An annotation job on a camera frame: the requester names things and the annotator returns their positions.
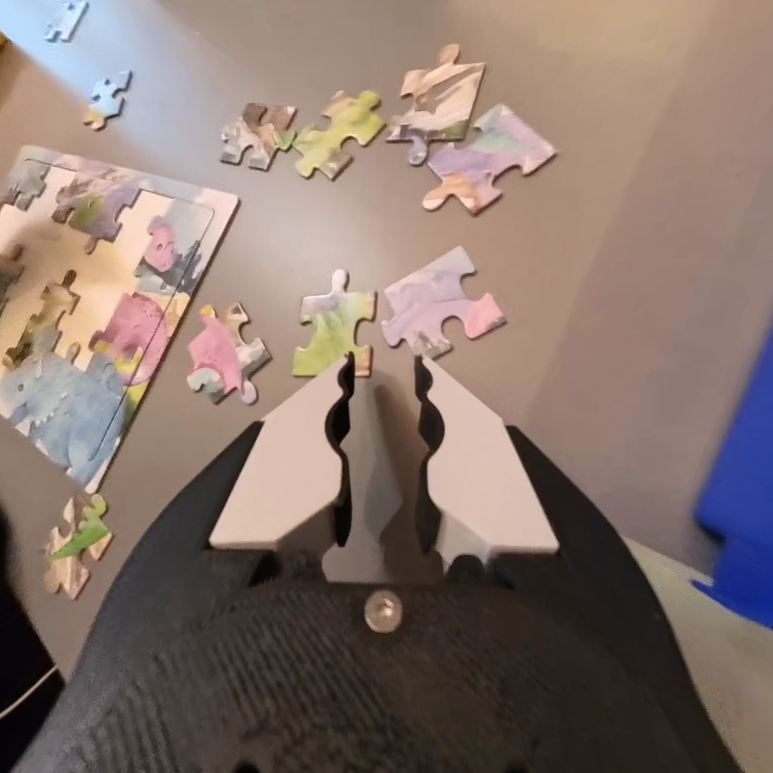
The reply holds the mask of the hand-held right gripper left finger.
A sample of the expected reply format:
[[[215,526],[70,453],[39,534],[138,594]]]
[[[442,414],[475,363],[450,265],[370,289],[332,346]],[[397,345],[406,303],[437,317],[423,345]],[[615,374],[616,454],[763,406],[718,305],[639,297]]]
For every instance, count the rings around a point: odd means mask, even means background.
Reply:
[[[327,551],[352,528],[349,460],[353,353],[339,358],[259,425],[209,535],[216,550]]]

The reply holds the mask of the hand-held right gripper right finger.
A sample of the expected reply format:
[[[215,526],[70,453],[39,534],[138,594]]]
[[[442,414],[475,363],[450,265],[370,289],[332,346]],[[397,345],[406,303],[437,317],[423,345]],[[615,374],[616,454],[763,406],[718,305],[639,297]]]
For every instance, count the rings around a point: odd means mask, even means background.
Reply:
[[[443,562],[473,556],[556,555],[559,542],[497,413],[428,357],[414,358],[420,403],[415,527]]]

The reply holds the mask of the green tan puzzle piece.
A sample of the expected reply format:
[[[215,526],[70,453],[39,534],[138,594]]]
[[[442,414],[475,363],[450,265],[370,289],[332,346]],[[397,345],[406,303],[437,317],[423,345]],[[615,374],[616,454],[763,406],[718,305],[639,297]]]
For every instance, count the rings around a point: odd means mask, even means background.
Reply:
[[[355,376],[371,376],[372,345],[358,345],[355,338],[361,322],[374,321],[377,294],[349,291],[348,285],[348,271],[338,269],[333,272],[330,292],[302,299],[299,320],[310,324],[313,332],[307,347],[295,349],[291,369],[294,377],[317,376],[349,353],[354,356]]]

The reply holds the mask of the purple blue green puzzle piece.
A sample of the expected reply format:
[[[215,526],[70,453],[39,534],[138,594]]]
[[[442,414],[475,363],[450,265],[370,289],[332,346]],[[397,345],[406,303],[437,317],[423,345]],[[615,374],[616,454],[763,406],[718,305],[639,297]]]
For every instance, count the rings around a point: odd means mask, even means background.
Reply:
[[[127,387],[147,383],[152,375],[151,337],[139,324],[96,331],[90,341],[93,352],[103,353]]]

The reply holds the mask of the pastel purple pink puzzle piece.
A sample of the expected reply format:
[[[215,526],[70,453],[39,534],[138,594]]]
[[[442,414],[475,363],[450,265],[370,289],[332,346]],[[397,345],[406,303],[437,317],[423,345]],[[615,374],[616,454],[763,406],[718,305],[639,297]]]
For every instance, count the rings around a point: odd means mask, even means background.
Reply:
[[[386,343],[392,349],[406,343],[414,355],[436,360],[453,349],[442,331],[447,319],[458,319],[470,340],[506,324],[491,294],[476,301],[466,295],[462,280],[475,272],[465,248],[457,246],[387,287],[383,295],[393,315],[380,324]]]

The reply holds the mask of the purple dinosaur body puzzle piece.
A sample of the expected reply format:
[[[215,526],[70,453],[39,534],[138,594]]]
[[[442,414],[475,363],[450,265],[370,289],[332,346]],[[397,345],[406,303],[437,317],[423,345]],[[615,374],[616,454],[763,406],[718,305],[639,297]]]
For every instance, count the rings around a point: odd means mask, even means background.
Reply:
[[[148,382],[158,368],[167,345],[169,330],[165,312],[146,295],[124,294],[111,318],[113,338],[111,352],[114,360],[133,362],[140,352],[138,363],[130,366],[126,376],[128,386]]]

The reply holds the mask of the pink dinosaur head puzzle piece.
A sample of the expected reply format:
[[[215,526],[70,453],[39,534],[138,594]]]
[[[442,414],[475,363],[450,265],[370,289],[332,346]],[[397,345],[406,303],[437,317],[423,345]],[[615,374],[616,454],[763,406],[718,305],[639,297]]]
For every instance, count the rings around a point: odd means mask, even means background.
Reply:
[[[179,200],[164,215],[153,217],[149,242],[134,272],[135,290],[192,296],[204,268],[202,244],[212,217],[210,208]]]

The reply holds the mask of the dinosaur puzzle tray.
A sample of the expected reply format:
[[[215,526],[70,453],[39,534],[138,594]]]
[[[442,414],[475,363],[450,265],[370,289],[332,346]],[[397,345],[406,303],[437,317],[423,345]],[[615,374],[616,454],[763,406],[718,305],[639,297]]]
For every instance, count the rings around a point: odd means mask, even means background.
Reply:
[[[45,286],[49,283],[60,283],[69,269],[77,272],[72,291],[80,295],[80,301],[72,314],[65,314],[61,319],[59,327],[62,335],[53,353],[69,360],[82,371],[87,368],[92,354],[99,353],[90,349],[92,335],[98,330],[113,327],[111,318],[124,294],[138,293],[149,296],[165,312],[169,330],[167,349],[147,383],[129,387],[124,385],[128,407],[122,438],[109,462],[105,476],[128,433],[146,391],[168,353],[177,329],[186,316],[188,306],[207,272],[208,265],[237,212],[240,200],[237,195],[230,192],[194,186],[148,172],[139,172],[103,161],[62,154],[35,146],[24,146],[16,161],[20,159],[48,163],[50,172],[45,179],[45,190],[42,196],[33,201],[27,211],[8,205],[2,206],[2,251],[14,244],[22,244],[24,271],[18,282],[12,286],[8,294],[8,303],[1,317],[1,357],[3,358],[9,347],[17,343],[29,317],[41,309],[40,295]],[[60,224],[52,219],[57,192],[80,173],[88,176],[104,176],[113,182],[137,182],[141,187],[134,205],[123,209],[118,217],[121,229],[115,241],[112,243],[100,241],[91,255],[83,251],[88,241],[86,234],[72,229],[68,223]],[[155,216],[164,215],[174,200],[197,203],[213,211],[212,221],[202,244],[204,268],[196,291],[192,296],[181,293],[163,296],[137,292],[134,272],[149,242],[150,221]],[[1,362],[1,380],[9,371],[10,369]],[[25,421],[17,427],[12,427],[67,475],[65,470],[55,464],[40,447],[34,436],[33,423]]]

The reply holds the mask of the teal dinosaur puzzle piece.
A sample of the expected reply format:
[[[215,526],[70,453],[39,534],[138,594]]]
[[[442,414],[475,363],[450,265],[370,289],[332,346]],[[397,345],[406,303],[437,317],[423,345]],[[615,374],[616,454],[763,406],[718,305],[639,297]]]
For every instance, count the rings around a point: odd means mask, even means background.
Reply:
[[[1,253],[1,314],[5,311],[12,286],[18,282],[24,271],[23,252],[22,244],[14,244]]]

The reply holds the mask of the blue dinosaur body puzzle piece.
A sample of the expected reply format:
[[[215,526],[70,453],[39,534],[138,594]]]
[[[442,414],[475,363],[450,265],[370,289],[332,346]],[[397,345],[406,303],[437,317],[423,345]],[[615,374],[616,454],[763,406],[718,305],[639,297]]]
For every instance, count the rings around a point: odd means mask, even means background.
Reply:
[[[65,399],[50,420],[35,423],[34,436],[55,464],[92,493],[121,441],[128,404],[121,375],[103,353],[93,353],[84,371],[97,385]]]

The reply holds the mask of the green dinosaur brown puzzle piece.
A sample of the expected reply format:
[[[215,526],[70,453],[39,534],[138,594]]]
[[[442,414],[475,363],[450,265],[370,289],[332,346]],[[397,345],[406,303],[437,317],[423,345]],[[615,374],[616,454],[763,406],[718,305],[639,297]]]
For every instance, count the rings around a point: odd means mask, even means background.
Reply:
[[[103,521],[108,504],[100,493],[82,492],[70,499],[61,526],[51,529],[45,546],[44,587],[75,601],[91,578],[86,561],[101,560],[114,535]]]

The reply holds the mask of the blue plastic bin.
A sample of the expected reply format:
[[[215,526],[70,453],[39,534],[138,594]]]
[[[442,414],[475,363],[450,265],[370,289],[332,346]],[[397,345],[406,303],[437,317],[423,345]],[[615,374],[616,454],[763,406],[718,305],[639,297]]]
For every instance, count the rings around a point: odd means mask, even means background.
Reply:
[[[742,618],[772,628],[772,335],[695,509],[721,539],[709,584],[692,585]]]

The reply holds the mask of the green yellow puzzle piece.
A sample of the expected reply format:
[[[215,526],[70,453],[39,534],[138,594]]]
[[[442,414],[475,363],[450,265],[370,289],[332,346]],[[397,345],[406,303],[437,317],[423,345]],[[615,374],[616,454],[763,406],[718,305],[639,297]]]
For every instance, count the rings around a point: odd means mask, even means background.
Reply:
[[[327,128],[310,124],[295,136],[292,147],[301,155],[295,163],[296,171],[305,179],[321,172],[335,180],[353,160],[343,144],[352,139],[366,147],[386,125],[377,112],[380,104],[380,95],[374,91],[365,90],[355,97],[335,92],[322,110],[322,116],[329,120]]]

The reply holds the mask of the green dinosaur head puzzle piece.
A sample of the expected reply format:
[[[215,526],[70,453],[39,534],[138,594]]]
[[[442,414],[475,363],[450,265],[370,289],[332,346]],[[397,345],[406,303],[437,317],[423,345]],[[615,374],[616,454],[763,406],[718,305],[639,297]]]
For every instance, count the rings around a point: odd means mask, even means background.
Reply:
[[[111,179],[80,173],[57,192],[52,219],[79,229],[103,227],[114,223],[124,206],[121,196]]]

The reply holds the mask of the pink yellow blue puzzle piece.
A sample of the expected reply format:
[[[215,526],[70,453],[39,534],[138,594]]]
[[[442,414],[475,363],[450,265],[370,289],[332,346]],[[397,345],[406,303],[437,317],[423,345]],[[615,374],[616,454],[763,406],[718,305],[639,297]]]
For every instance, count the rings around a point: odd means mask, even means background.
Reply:
[[[103,130],[107,122],[121,115],[125,93],[130,87],[133,72],[123,70],[113,78],[103,78],[93,85],[91,102],[83,115],[83,124],[94,131]]]

